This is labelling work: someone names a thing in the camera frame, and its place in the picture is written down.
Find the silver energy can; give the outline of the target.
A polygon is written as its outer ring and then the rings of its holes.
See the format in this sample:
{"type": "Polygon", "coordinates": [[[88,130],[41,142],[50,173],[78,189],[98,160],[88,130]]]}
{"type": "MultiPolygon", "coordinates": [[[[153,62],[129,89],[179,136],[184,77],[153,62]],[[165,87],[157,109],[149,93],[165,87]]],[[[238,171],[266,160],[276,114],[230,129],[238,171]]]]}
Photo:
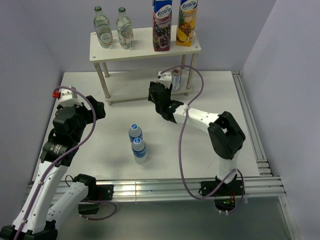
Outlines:
{"type": "Polygon", "coordinates": [[[182,70],[180,68],[174,68],[171,72],[171,84],[173,92],[177,92],[180,89],[181,79],[182,70]]]}

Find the plastic water bottle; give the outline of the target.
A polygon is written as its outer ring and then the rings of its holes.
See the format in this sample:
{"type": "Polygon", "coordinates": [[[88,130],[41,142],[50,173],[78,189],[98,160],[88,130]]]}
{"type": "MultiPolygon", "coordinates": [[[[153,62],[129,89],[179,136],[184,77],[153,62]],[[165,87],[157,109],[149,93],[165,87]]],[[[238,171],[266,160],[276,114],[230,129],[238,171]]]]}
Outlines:
{"type": "Polygon", "coordinates": [[[135,138],[143,139],[143,131],[137,124],[132,124],[128,130],[129,140],[132,143],[135,138]]]}
{"type": "Polygon", "coordinates": [[[135,161],[138,164],[143,164],[147,160],[147,147],[146,143],[139,137],[136,137],[132,144],[131,144],[131,149],[133,152],[133,156],[135,161]]]}

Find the pineapple juice carton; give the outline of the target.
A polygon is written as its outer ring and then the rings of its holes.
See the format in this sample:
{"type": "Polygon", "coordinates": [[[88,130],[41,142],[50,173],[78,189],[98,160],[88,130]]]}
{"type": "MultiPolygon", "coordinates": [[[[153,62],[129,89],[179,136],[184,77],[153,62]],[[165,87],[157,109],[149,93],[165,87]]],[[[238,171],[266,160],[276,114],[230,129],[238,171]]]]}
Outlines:
{"type": "Polygon", "coordinates": [[[198,0],[181,0],[179,5],[176,44],[191,47],[195,34],[198,0]]]}

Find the purple juice carton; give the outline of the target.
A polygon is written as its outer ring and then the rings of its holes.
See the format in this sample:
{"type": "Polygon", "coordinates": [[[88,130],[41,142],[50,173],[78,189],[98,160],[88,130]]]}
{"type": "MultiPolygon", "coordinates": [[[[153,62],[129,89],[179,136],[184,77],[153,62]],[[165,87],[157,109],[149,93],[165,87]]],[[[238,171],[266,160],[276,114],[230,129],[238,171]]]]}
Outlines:
{"type": "Polygon", "coordinates": [[[171,46],[172,1],[152,1],[152,44],[155,52],[169,51],[171,46]]]}

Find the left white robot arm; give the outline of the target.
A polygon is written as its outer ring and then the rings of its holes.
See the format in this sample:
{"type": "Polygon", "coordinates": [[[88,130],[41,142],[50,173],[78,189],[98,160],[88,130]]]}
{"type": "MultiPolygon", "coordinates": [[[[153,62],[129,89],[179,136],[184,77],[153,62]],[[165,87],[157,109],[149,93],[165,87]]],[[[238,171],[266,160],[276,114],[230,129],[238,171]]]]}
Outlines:
{"type": "Polygon", "coordinates": [[[87,109],[77,97],[60,96],[53,118],[53,129],[42,148],[38,172],[21,212],[11,225],[2,227],[4,240],[55,240],[59,224],[81,200],[96,197],[98,188],[92,176],[79,174],[54,205],[51,204],[58,185],[71,165],[78,145],[83,142],[85,127],[95,125],[106,116],[103,102],[91,95],[85,97],[87,109]]]}

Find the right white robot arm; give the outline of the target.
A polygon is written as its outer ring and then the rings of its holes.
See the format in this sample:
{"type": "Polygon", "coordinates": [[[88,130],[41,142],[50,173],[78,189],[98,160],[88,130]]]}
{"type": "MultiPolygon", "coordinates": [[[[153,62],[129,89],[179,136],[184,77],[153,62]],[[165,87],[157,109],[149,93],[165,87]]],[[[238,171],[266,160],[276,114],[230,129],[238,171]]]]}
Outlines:
{"type": "Polygon", "coordinates": [[[148,101],[155,104],[155,111],[163,119],[175,124],[192,126],[209,135],[213,150],[219,157],[216,189],[222,195],[229,194],[237,178],[238,152],[246,140],[233,115],[228,111],[221,114],[205,112],[172,100],[171,88],[160,82],[150,82],[148,101]]]}

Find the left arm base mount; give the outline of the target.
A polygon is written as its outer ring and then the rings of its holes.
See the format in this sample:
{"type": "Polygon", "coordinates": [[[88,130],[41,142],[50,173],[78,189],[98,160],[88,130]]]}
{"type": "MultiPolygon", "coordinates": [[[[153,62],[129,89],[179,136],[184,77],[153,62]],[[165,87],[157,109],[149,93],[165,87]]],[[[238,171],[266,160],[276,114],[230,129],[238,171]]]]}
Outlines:
{"type": "MultiPolygon", "coordinates": [[[[113,184],[98,184],[95,193],[89,199],[93,201],[111,201],[113,192],[113,184]]],[[[96,215],[101,208],[101,203],[82,202],[78,205],[78,213],[85,216],[96,215]]]]}

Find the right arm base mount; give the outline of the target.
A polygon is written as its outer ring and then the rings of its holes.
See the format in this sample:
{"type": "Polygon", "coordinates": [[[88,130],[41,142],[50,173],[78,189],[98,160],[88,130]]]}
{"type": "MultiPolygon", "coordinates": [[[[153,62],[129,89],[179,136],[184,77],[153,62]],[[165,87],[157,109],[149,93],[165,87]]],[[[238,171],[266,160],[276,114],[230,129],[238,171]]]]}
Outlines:
{"type": "Polygon", "coordinates": [[[219,180],[204,180],[200,182],[198,191],[200,200],[213,198],[215,200],[231,200],[232,197],[241,198],[246,195],[244,183],[241,179],[233,180],[231,183],[223,183],[220,187],[219,180]]]}

